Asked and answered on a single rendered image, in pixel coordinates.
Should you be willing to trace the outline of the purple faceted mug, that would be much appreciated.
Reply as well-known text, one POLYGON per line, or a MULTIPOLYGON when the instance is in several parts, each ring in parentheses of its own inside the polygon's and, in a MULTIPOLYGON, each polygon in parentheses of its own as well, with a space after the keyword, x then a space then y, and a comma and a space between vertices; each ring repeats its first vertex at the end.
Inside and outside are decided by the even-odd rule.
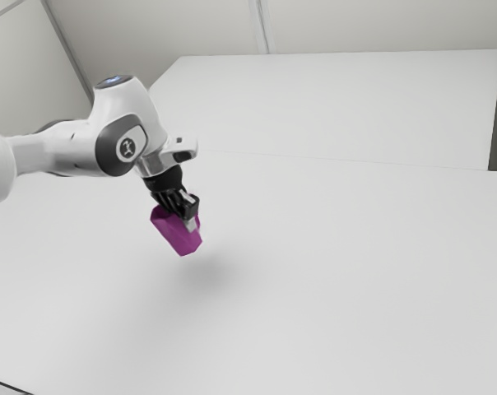
POLYGON ((160 205, 152 209, 150 221, 172 249, 183 257, 195 253, 202 244, 201 222, 199 215, 195 217, 197 218, 197 230, 192 234, 186 230, 183 220, 176 214, 167 212, 160 205))

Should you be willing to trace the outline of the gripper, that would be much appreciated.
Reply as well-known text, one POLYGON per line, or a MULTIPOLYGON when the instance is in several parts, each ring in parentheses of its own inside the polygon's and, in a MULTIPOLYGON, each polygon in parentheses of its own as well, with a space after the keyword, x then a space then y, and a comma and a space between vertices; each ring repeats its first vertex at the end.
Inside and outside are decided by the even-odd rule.
POLYGON ((144 178, 144 184, 154 200, 169 214, 175 214, 192 234, 197 230, 197 218, 200 199, 191 194, 183 185, 183 171, 176 165, 165 172, 144 178))

